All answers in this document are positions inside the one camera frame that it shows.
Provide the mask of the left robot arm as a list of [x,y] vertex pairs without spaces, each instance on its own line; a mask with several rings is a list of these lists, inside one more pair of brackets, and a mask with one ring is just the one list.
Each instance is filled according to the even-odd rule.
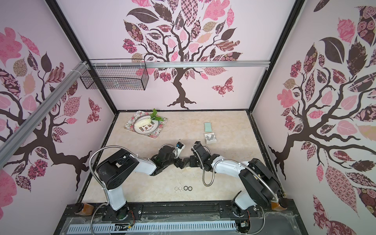
[[158,154],[150,159],[144,159],[121,146],[106,146],[99,151],[109,148],[119,150],[98,164],[90,167],[90,172],[104,190],[106,200],[114,211],[119,211],[127,205],[121,185],[132,172],[144,173],[150,176],[160,174],[170,165],[179,165],[179,155],[185,145],[165,144],[159,148]]

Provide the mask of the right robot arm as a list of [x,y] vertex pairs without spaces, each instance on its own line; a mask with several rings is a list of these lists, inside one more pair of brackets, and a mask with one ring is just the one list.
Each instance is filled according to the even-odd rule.
[[233,208],[245,211],[250,207],[269,207],[278,203],[278,191],[281,188],[275,175],[257,158],[249,162],[226,159],[218,154],[211,154],[201,142],[191,147],[193,158],[203,170],[202,182],[206,187],[212,186],[217,174],[225,174],[239,179],[245,191],[240,191],[233,199]]

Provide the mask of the white gift box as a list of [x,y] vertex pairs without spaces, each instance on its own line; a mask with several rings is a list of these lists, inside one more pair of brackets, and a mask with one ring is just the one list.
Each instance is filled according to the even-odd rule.
[[216,135],[213,132],[212,133],[205,133],[204,136],[205,136],[205,142],[206,142],[207,145],[215,144],[217,142]]

